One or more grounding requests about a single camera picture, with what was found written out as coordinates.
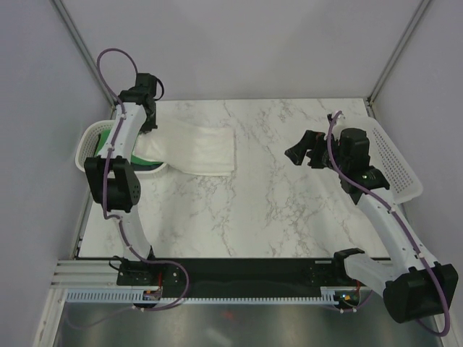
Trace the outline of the white fluffy towel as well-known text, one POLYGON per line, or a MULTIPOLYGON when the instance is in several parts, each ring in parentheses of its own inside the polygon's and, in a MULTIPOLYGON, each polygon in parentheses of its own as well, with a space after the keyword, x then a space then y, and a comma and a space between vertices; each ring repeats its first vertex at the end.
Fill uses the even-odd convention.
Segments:
POLYGON ((229 176, 235 169, 234 130, 160 119, 157 129, 137 137, 132 154, 186 174, 229 176))

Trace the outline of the green towel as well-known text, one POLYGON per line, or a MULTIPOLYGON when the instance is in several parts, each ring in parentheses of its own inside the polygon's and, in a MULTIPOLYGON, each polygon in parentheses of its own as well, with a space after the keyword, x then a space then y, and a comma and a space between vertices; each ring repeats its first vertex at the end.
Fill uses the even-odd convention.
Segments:
MULTIPOLYGON (((106 143, 106 140, 109 137, 109 133, 110 133, 110 129, 105 129, 98 135, 98 141, 97 141, 97 145, 95 147, 95 152, 94 152, 95 155, 98 154, 98 152, 101 150, 101 148, 106 143)), ((135 155, 132 155, 131 164, 139 165, 139 166, 157 166, 157 165, 161 165, 162 162, 144 160, 135 155)))

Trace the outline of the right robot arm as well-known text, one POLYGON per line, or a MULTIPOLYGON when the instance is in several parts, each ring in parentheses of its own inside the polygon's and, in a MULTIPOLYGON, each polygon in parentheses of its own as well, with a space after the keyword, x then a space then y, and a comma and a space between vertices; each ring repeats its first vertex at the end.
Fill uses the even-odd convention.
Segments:
POLYGON ((336 171, 341 188, 373 225, 391 259, 387 267, 361 249, 338 251, 330 269, 334 282, 347 285, 357 280, 366 285, 383 299, 398 323, 437 314, 449 323, 458 273, 453 265, 442 265, 417 240, 395 208, 389 182, 370 163, 366 131, 347 128, 334 137, 307 130, 284 154, 296 166, 307 158, 311 168, 336 171))

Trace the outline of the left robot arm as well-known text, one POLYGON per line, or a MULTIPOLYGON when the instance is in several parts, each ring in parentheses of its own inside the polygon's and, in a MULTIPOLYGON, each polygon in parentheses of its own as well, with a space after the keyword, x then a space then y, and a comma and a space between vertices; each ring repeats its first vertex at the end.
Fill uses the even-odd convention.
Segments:
POLYGON ((109 136, 98 153, 84 162, 85 175, 94 202, 105 220, 118 228, 124 246, 124 258, 139 261, 133 276, 143 285, 154 283, 158 267, 141 225, 137 204, 141 183, 131 165, 132 152, 140 134, 157 129, 156 92, 162 86, 148 73, 138 73, 135 85, 117 96, 116 118, 109 136))

